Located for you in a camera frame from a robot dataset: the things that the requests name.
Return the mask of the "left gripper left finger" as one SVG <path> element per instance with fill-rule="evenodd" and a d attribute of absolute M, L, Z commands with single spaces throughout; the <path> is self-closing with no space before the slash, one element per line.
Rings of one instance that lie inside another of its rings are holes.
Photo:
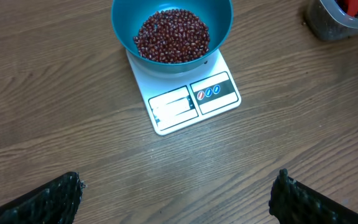
<path fill-rule="evenodd" d="M 72 224 L 84 188 L 79 173 L 67 172 L 0 206 L 0 224 Z"/>

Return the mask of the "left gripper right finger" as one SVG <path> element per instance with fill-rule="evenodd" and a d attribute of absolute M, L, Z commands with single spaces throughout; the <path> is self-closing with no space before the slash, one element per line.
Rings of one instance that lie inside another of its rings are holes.
<path fill-rule="evenodd" d="M 281 169 L 268 202 L 280 224 L 358 224 L 358 213 L 291 178 Z"/>

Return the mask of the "orange measuring scoop blue handle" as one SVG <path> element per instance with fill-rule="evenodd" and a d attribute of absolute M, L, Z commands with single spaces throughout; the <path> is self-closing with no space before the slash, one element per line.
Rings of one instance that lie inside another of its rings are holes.
<path fill-rule="evenodd" d="M 354 17 L 358 13 L 358 0 L 344 0 L 346 14 Z"/>

